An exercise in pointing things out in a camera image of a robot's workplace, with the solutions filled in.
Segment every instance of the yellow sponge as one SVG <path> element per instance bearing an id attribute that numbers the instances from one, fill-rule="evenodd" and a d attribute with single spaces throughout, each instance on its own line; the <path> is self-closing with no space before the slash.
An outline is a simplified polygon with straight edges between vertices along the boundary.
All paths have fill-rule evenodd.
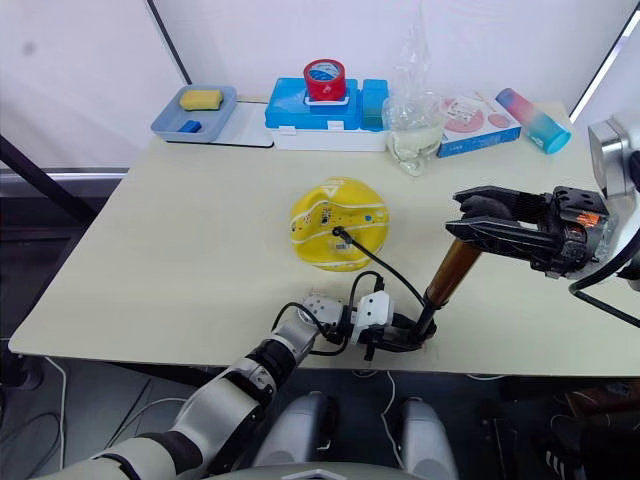
<path id="1" fill-rule="evenodd" d="M 187 90 L 180 97 L 185 110 L 218 110 L 222 103 L 220 90 Z"/>

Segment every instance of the white wall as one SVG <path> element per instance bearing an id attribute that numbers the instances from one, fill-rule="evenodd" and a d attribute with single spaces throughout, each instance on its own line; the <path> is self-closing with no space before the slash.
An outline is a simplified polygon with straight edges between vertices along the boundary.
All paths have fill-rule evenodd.
<path id="1" fill-rule="evenodd" d="M 640 108 L 640 25 L 622 45 L 613 65 L 598 85 L 574 126 L 588 143 L 587 127 L 612 114 Z"/>
<path id="2" fill-rule="evenodd" d="M 388 78 L 417 0 L 156 0 L 194 82 L 268 95 L 315 58 L 354 78 Z M 636 0 L 423 0 L 438 91 L 506 86 L 578 101 Z"/>
<path id="3" fill-rule="evenodd" d="M 183 85 L 143 0 L 0 2 L 0 131 L 41 167 L 126 167 Z"/>

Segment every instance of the beige tabletop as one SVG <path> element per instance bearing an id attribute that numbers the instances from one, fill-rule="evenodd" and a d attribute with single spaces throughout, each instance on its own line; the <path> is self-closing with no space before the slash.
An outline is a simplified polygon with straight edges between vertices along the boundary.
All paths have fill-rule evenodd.
<path id="1" fill-rule="evenodd" d="M 559 104 L 543 107 L 569 124 Z M 589 153 L 575 137 L 552 156 L 520 138 L 435 159 L 419 178 L 403 173 L 386 153 L 156 138 L 15 333 L 11 350 L 127 362 L 233 362 L 268 334 L 288 301 L 312 290 L 346 300 L 357 272 L 307 265 L 288 238 L 293 203 L 336 175 L 360 179 L 385 199 L 390 231 L 380 255 L 421 291 L 452 241 L 443 224 L 460 217 L 454 192 L 480 185 L 532 193 L 556 185 L 596 189 Z M 381 272 L 397 310 L 415 318 L 415 299 Z M 438 313 L 438 332 L 422 350 L 377 352 L 367 363 L 362 348 L 350 347 L 342 356 L 309 357 L 303 365 L 637 376 L 640 330 L 575 299 L 568 285 L 526 262 L 485 254 Z M 638 310 L 638 297 L 620 280 L 592 291 Z"/>

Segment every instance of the red tape roll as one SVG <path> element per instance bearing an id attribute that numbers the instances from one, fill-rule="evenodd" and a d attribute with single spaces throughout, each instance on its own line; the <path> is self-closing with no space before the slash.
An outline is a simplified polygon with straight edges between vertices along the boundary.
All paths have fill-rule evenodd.
<path id="1" fill-rule="evenodd" d="M 340 100 L 347 93 L 344 66 L 330 58 L 314 60 L 304 68 L 309 96 L 317 101 Z"/>

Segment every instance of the clear plastic bag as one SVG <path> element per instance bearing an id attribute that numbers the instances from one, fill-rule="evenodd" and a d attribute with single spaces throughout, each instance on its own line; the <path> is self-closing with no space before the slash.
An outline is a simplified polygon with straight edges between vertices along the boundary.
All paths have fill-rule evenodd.
<path id="1" fill-rule="evenodd" d="M 382 107 L 383 125 L 389 130 L 387 147 L 400 167 L 413 176 L 422 173 L 425 160 L 437 151 L 444 128 L 441 98 L 427 87 L 429 62 L 420 10 L 403 40 L 390 81 L 391 94 Z"/>

